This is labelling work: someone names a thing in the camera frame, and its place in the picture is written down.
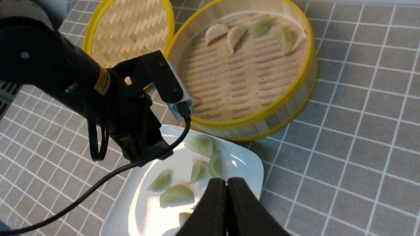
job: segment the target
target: black cable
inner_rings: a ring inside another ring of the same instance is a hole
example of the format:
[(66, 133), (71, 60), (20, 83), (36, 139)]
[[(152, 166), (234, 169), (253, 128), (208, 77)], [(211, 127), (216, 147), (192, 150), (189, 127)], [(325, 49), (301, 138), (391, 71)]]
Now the black cable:
[[(179, 110), (181, 116), (185, 120), (185, 128), (184, 128), (184, 131), (182, 131), (182, 133), (179, 136), (179, 138), (177, 138), (177, 140), (175, 140), (175, 142), (173, 142), (171, 145), (169, 145), (168, 148), (164, 149), (159, 154), (155, 155), (153, 157), (154, 159), (156, 159), (156, 158), (158, 158), (158, 157), (160, 157), (162, 155), (165, 155), (167, 152), (172, 151), (172, 149), (174, 149), (176, 146), (178, 146), (184, 140), (184, 138), (186, 137), (186, 135), (187, 135), (187, 133), (188, 133), (190, 127), (191, 127), (191, 118), (190, 118), (190, 115), (191, 114), (190, 114), (190, 111), (189, 111), (189, 106), (185, 102), (181, 102), (178, 105), (178, 110)], [(96, 189), (98, 189), (99, 187), (101, 187), (106, 181), (108, 181), (112, 177), (118, 175), (121, 172), (124, 172), (126, 170), (131, 169), (131, 168), (134, 168), (136, 166), (142, 167), (146, 163), (147, 163), (146, 161), (137, 161), (137, 162), (134, 162), (134, 163), (130, 163), (130, 164), (121, 166), (120, 168), (118, 168), (118, 169), (110, 172), (109, 174), (105, 175), (96, 184), (94, 184), (90, 189), (88, 189), (82, 196), (80, 196), (76, 201), (74, 201), (68, 207), (64, 208), (59, 213), (51, 216), (50, 218), (48, 218), (48, 219), (46, 219), (44, 221), (41, 221), (41, 222), (36, 223), (34, 225), (31, 225), (31, 226), (27, 226), (25, 228), (13, 229), (13, 230), (9, 230), (9, 231), (0, 231), (0, 236), (11, 236), (11, 235), (24, 234), (24, 233), (27, 233), (27, 232), (30, 232), (30, 231), (33, 231), (33, 230), (37, 230), (37, 229), (39, 229), (41, 227), (44, 227), (44, 226), (46, 226), (46, 225), (48, 225), (48, 224), (50, 224), (50, 223), (58, 220), (59, 218), (61, 218), (65, 214), (69, 213), (74, 208), (76, 208), (86, 198), (88, 198), (93, 192), (95, 192)]]

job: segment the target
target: countertop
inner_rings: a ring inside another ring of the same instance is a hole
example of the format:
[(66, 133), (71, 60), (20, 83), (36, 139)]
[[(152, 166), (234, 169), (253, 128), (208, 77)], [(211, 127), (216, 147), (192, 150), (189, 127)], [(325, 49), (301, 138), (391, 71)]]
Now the countertop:
[[(172, 0), (177, 28), (205, 3)], [(79, 47), (98, 4), (79, 1), (61, 27)], [(261, 203), (295, 236), (420, 236), (420, 7), (297, 5), (316, 37), (318, 81), (296, 120), (246, 144), (264, 165)], [(161, 123), (180, 126), (148, 93)], [(115, 143), (92, 162), (86, 121), (31, 86), (0, 132), (0, 219), (12, 228), (51, 216), (127, 164)], [(127, 175), (25, 235), (97, 236)]]

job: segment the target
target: square plate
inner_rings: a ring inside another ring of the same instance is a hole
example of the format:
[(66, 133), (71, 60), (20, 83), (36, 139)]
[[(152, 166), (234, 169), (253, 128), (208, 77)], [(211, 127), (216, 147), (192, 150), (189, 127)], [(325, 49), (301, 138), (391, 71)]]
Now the square plate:
[[(162, 137), (169, 144), (182, 133), (182, 127), (163, 125), (160, 128)], [(190, 130), (185, 140), (197, 135), (208, 135)], [(223, 176), (242, 177), (257, 199), (260, 199), (263, 188), (264, 168), (259, 157), (252, 151), (229, 141), (212, 137), (222, 154)], [(198, 183), (189, 185), (192, 165), (195, 159), (208, 162), (188, 148), (184, 142), (174, 149), (174, 154), (166, 160), (154, 160), (142, 168), (135, 168), (128, 175), (120, 193), (102, 225), (100, 236), (174, 236), (179, 227), (179, 213), (193, 212), (203, 196), (211, 176), (207, 172)], [(175, 184), (189, 185), (194, 193), (195, 202), (177, 207), (161, 208), (159, 196), (163, 192), (151, 192), (147, 188), (165, 169), (172, 170), (170, 186)]]

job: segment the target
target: dumpling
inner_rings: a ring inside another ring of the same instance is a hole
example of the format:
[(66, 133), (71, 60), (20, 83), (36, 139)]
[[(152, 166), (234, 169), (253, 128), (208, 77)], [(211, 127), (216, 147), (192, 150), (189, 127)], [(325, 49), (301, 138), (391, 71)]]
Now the dumpling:
[(224, 24), (215, 24), (210, 26), (206, 31), (206, 46), (209, 45), (214, 39), (226, 34), (229, 31), (229, 27)]
[(247, 28), (242, 25), (231, 28), (228, 32), (228, 50), (231, 54), (234, 53), (236, 44), (241, 40), (243, 35), (247, 32)]

